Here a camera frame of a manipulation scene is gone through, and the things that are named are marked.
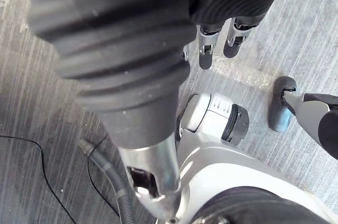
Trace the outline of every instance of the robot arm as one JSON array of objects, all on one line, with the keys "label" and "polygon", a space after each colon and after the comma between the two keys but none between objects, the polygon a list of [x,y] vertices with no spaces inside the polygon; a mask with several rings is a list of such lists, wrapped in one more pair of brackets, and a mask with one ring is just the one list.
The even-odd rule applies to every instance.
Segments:
[{"label": "robot arm", "polygon": [[338,159],[338,97],[325,94],[299,94],[296,82],[280,77],[274,84],[269,109],[269,126],[284,132],[292,114],[309,136]]},{"label": "robot arm", "polygon": [[[196,24],[209,38],[230,17],[237,17],[233,26],[239,30],[230,43],[237,43],[237,35],[244,40],[252,21],[240,22],[239,16],[263,15],[273,0],[31,2],[31,30],[56,47],[56,72],[79,81],[78,103],[103,122],[140,201],[160,219],[174,216],[181,198],[177,98],[190,70],[184,46],[195,39]],[[207,17],[214,13],[216,18]],[[216,39],[203,43],[202,56],[212,54]],[[210,63],[209,55],[202,64]]]}]

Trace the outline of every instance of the gray carpet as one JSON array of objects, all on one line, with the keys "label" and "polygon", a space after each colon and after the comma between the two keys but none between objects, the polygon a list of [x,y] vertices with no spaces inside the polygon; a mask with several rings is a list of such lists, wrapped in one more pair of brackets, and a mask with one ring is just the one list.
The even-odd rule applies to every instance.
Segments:
[{"label": "gray carpet", "polygon": [[[0,0],[0,133],[29,137],[45,150],[47,176],[78,223],[118,223],[98,197],[86,174],[86,158],[76,141],[99,141],[97,118],[74,103],[77,84],[51,70],[54,49],[29,32],[27,0]],[[288,75],[299,89],[338,95],[338,0],[276,0],[262,23],[233,59],[222,55],[227,25],[216,47],[213,66],[198,66],[191,44],[191,75],[180,104],[191,93],[218,91],[246,107],[250,128],[240,148],[316,194],[338,212],[338,161],[293,119],[279,134],[267,127],[267,106],[275,78]],[[102,149],[122,171],[110,142]],[[38,150],[26,143],[0,140],[0,223],[71,223],[44,183]],[[107,181],[92,167],[95,181],[114,201]],[[134,200],[139,223],[151,217]]]}]

